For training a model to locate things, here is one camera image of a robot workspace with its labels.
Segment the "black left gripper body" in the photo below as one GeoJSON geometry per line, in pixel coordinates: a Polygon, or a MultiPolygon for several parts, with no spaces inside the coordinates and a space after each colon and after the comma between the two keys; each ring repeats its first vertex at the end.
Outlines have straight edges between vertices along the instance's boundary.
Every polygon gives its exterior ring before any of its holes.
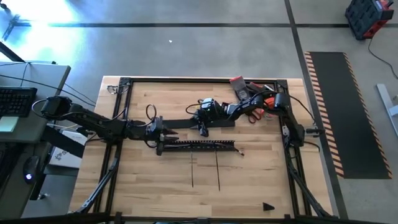
{"type": "Polygon", "coordinates": [[[158,156],[164,151],[164,125],[163,117],[153,118],[151,124],[135,125],[133,121],[128,122],[127,137],[132,140],[144,141],[149,147],[154,148],[158,156]]]}

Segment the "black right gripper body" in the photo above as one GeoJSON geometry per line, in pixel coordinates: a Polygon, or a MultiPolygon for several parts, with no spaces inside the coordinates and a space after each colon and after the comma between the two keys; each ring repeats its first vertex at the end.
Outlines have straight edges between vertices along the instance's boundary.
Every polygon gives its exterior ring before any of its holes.
{"type": "Polygon", "coordinates": [[[198,102],[199,109],[196,114],[202,122],[217,121],[224,118],[223,107],[213,98],[205,98],[198,102]]]}

